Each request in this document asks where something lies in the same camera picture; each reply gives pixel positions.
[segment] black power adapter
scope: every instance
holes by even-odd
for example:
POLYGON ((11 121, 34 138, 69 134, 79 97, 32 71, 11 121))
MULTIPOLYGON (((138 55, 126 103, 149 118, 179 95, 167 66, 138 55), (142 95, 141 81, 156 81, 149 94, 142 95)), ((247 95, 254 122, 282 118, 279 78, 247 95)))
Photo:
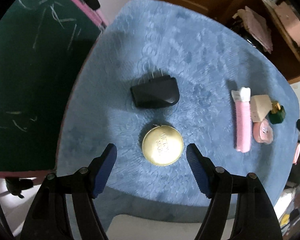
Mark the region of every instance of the black power adapter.
POLYGON ((173 106, 180 99, 177 80, 169 75, 149 79, 149 82, 130 88, 131 95, 136 107, 139 108, 162 108, 173 106))

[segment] green chalkboard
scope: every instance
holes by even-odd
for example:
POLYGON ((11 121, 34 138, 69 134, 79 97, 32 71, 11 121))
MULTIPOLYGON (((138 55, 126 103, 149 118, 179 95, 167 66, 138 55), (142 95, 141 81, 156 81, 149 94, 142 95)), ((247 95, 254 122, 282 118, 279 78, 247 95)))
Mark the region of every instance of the green chalkboard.
POLYGON ((16 0, 0 21, 0 171, 55 167, 63 114, 99 28, 71 0, 16 0))

